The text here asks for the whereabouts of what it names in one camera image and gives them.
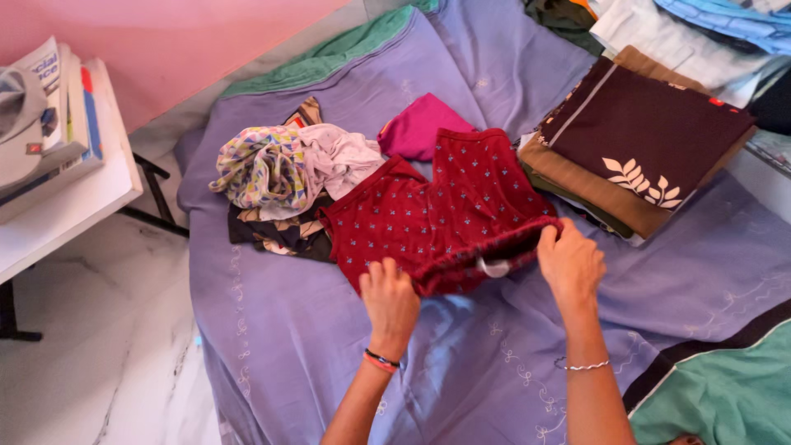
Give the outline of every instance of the person's right hand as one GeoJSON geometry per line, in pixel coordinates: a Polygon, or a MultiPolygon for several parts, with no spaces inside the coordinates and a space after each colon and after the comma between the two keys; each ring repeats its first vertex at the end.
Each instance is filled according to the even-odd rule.
{"type": "Polygon", "coordinates": [[[420,298],[412,279],[398,270],[396,260],[372,261],[369,273],[360,275],[360,294],[371,319],[368,350],[397,362],[407,350],[420,312],[420,298]]]}
{"type": "Polygon", "coordinates": [[[604,252],[593,240],[582,236],[571,219],[561,218],[563,233],[546,226],[541,231],[538,258],[541,273],[549,283],[563,321],[568,326],[578,317],[596,317],[596,289],[607,266],[604,252]]]}

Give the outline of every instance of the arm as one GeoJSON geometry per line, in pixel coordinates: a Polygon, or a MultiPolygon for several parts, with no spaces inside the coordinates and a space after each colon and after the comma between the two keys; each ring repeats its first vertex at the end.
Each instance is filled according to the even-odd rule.
{"type": "MultiPolygon", "coordinates": [[[[566,326],[566,366],[602,363],[607,360],[607,346],[599,325],[596,289],[607,271],[604,253],[570,219],[562,221],[564,230],[558,241],[557,229],[544,228],[538,257],[566,326]]],[[[609,365],[569,370],[566,385],[569,444],[635,444],[609,365]]]]}
{"type": "MultiPolygon", "coordinates": [[[[399,272],[392,258],[385,258],[382,264],[374,261],[369,273],[360,275],[360,293],[372,326],[368,350],[398,361],[407,350],[420,311],[420,298],[409,275],[399,272]]],[[[322,445],[367,443],[379,400],[391,377],[363,359],[324,433],[322,445]]]]}

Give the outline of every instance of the pink garment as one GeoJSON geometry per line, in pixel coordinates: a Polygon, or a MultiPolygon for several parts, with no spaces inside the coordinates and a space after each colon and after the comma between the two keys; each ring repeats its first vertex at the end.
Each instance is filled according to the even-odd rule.
{"type": "Polygon", "coordinates": [[[387,156],[431,161],[437,145],[437,130],[469,132],[475,128],[432,93],[420,96],[379,132],[377,141],[387,156]]]}
{"type": "Polygon", "coordinates": [[[349,133],[332,124],[311,125],[297,133],[305,146],[311,197],[324,187],[337,201],[384,164],[379,144],[361,133],[349,133]]]}

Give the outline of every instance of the pink wall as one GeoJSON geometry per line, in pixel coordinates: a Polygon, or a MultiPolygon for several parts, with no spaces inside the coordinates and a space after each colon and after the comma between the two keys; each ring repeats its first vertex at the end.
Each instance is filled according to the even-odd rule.
{"type": "Polygon", "coordinates": [[[0,66],[50,35],[108,66],[127,130],[272,49],[349,0],[9,0],[0,66]]]}

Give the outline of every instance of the silver bangle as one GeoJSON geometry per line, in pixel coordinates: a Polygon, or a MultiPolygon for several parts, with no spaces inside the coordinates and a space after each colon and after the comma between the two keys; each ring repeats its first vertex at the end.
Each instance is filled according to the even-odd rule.
{"type": "MultiPolygon", "coordinates": [[[[558,362],[561,361],[561,360],[564,360],[564,359],[566,359],[566,357],[561,357],[561,358],[555,360],[554,365],[556,367],[559,367],[558,366],[558,362]]],[[[563,369],[565,369],[567,371],[588,371],[588,370],[591,370],[591,369],[596,369],[598,367],[607,366],[608,364],[610,364],[610,360],[609,359],[603,361],[602,363],[596,364],[596,365],[589,365],[589,366],[564,366],[563,369]]]]}

